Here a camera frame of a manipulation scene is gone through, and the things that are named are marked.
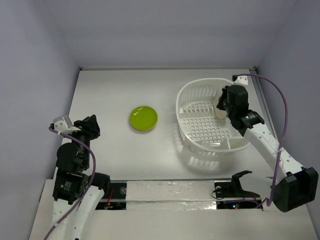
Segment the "cream plate with black spot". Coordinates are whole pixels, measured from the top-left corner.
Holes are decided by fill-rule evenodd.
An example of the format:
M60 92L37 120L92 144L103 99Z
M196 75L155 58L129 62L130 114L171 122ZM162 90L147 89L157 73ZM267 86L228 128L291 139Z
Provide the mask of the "cream plate with black spot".
M215 114L216 118L225 119L227 117L227 113L224 110L218 109L218 107L217 107L221 95L222 95L221 92L216 94L216 96L214 98L214 101L213 101L213 111L214 111L214 114Z

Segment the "white plastic dish rack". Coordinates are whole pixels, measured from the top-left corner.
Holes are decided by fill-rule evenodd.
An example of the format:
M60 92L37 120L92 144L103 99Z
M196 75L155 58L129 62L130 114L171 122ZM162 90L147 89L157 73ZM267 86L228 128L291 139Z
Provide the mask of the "white plastic dish rack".
M176 118L182 141L191 152L207 158L239 152L251 144L232 127L230 120L216 118L214 99L234 82L225 78L201 78L178 92Z

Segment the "lime green plate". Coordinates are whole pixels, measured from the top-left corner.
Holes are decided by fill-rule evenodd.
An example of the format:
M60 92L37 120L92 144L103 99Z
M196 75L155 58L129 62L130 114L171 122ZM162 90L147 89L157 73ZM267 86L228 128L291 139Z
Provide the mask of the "lime green plate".
M129 123L137 131L150 131L156 126L157 122L158 114L150 106L138 106L129 115Z

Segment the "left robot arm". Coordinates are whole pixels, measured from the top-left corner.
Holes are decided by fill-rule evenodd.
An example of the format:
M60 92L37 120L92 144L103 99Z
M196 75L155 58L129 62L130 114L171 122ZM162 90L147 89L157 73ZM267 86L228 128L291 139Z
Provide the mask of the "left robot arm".
M90 148L101 135L96 115L72 122L57 117L49 131L69 142L56 152L52 226L46 240L80 240L100 200L110 194L110 176L96 172L97 161Z

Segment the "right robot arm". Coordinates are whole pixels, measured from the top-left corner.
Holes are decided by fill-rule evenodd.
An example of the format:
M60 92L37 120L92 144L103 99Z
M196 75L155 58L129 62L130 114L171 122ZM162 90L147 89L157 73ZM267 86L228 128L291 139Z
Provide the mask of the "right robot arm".
M242 85L222 88L215 107L217 116L230 120L232 127L251 143L273 170L265 200L281 212L288 212L315 200L319 174L296 161L271 134L263 118L249 108L249 94Z

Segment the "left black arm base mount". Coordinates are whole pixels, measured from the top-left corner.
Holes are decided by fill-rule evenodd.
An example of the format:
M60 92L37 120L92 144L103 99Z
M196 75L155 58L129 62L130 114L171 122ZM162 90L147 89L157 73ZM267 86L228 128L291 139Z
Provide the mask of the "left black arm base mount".
M96 172L94 174L91 186L98 187L99 190L103 190L103 199L109 197L111 191L111 179L110 176L104 173Z

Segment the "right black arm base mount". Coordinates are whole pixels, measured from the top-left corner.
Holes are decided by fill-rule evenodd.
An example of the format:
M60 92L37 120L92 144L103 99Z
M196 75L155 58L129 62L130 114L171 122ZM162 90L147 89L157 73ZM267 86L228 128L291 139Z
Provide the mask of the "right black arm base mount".
M229 181L216 181L211 196L216 200L223 200L225 198L245 199L246 197L253 197L253 199L256 200L258 195L251 191L243 190L240 183L241 177L251 173L252 171L250 170L244 170L232 175Z

